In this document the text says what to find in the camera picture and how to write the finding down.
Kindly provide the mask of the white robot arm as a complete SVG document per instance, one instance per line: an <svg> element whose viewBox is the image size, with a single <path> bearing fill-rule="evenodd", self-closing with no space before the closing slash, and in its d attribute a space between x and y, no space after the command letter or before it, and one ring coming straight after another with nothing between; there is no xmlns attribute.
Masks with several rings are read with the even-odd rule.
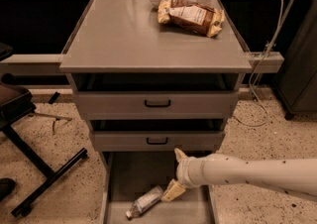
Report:
<svg viewBox="0 0 317 224"><path fill-rule="evenodd" d="M189 188L203 185L250 184L291 196L317 201L317 160L246 161L222 154L195 158L175 148L176 179L163 193L171 202Z"/></svg>

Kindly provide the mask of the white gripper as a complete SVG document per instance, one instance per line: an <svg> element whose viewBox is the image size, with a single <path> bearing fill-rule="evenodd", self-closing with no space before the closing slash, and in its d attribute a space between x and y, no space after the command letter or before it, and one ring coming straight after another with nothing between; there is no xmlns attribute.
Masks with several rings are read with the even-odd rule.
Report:
<svg viewBox="0 0 317 224"><path fill-rule="evenodd" d="M179 162L176 169L178 180L172 179L160 198L163 202L171 202L182 195L186 188L199 187L204 184L203 159L188 157L187 154L179 148L174 149L175 158Z"/></svg>

